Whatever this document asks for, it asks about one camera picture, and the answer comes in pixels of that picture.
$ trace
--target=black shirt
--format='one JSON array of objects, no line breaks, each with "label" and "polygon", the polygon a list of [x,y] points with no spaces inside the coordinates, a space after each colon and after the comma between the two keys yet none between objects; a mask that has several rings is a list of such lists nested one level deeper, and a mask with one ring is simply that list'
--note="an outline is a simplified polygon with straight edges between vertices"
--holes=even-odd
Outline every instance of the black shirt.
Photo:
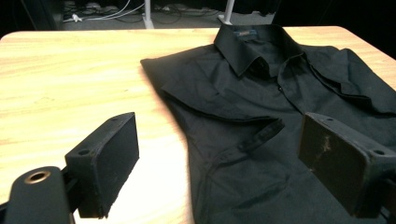
[{"label": "black shirt", "polygon": [[351,50],[274,25],[141,62],[186,134],[196,223],[385,223],[350,217],[297,158],[305,112],[396,151],[396,93]]}]

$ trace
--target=cable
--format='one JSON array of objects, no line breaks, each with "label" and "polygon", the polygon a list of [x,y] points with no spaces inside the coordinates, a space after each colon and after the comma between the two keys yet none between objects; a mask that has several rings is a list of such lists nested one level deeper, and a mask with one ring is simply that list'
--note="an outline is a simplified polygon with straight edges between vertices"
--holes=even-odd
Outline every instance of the cable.
[{"label": "cable", "polygon": [[139,8],[141,8],[142,6],[145,5],[145,4],[143,3],[142,5],[140,5],[140,7],[134,8],[134,9],[132,9],[132,10],[129,11],[129,12],[126,12],[126,13],[121,14],[121,15],[116,16],[116,17],[112,17],[112,16],[115,16],[115,15],[120,14],[125,8],[127,8],[128,5],[129,5],[129,3],[130,3],[130,1],[131,1],[131,0],[128,0],[128,3],[125,5],[125,7],[124,7],[122,10],[120,10],[119,12],[117,12],[117,13],[114,13],[114,14],[109,15],[109,16],[104,16],[104,17],[102,17],[102,18],[92,18],[92,19],[88,18],[88,19],[85,19],[85,20],[86,20],[86,21],[113,20],[113,19],[116,19],[116,18],[119,18],[119,17],[123,17],[123,16],[125,16],[125,15],[128,15],[128,14],[130,14],[130,13],[132,13],[132,12],[135,12],[135,11],[137,11]]},{"label": "cable", "polygon": [[106,15],[106,16],[102,16],[102,17],[98,17],[98,18],[87,18],[87,17],[82,17],[82,18],[81,18],[81,17],[79,17],[77,14],[83,14],[83,15],[89,15],[89,16],[92,16],[92,15],[104,15],[104,14],[106,14],[107,12],[112,11],[113,9],[110,9],[110,10],[107,11],[107,12],[101,12],[100,10],[97,10],[96,8],[94,8],[94,9],[92,10],[92,8],[86,8],[86,7],[85,7],[85,10],[76,10],[76,9],[77,9],[76,7],[66,6],[66,7],[69,7],[69,8],[70,8],[70,9],[67,9],[67,10],[70,11],[71,13],[73,13],[73,14],[72,14],[72,15],[66,15],[66,14],[65,14],[64,16],[65,16],[65,17],[68,16],[69,19],[64,20],[64,22],[70,22],[70,21],[78,22],[78,21],[104,21],[104,20],[114,20],[114,19],[123,17],[123,16],[125,16],[125,15],[131,14],[132,12],[137,11],[139,8],[141,8],[143,5],[145,5],[145,4],[143,3],[141,6],[135,8],[135,9],[132,9],[132,10],[130,10],[130,11],[127,11],[127,12],[125,12],[125,13],[119,15],[122,11],[125,10],[125,8],[127,8],[127,7],[129,6],[130,2],[131,2],[131,0],[128,0],[128,2],[125,4],[125,6],[124,6],[120,11],[118,11],[118,12],[116,12],[116,13],[113,13],[113,14],[111,14],[111,15]]}]

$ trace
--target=white cable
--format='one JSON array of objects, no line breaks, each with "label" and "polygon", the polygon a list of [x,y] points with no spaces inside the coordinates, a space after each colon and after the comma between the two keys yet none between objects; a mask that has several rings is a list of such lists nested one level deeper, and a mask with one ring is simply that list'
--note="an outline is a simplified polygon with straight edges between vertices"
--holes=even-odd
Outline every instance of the white cable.
[{"label": "white cable", "polygon": [[101,18],[85,19],[85,20],[86,20],[86,21],[113,20],[113,19],[116,19],[116,18],[119,18],[119,17],[123,17],[123,16],[125,16],[125,15],[128,15],[128,14],[130,14],[131,12],[135,12],[136,10],[138,10],[139,8],[141,8],[141,7],[144,6],[144,5],[145,5],[145,4],[143,3],[142,5],[140,5],[140,7],[134,8],[134,9],[132,9],[131,11],[125,12],[124,14],[121,14],[121,15],[116,16],[116,17],[111,17],[111,16],[115,16],[115,15],[119,14],[120,12],[122,12],[122,11],[124,10],[124,8],[123,8],[122,10],[120,10],[119,12],[114,13],[113,15],[109,15],[109,16],[105,16],[105,17],[101,17]]}]

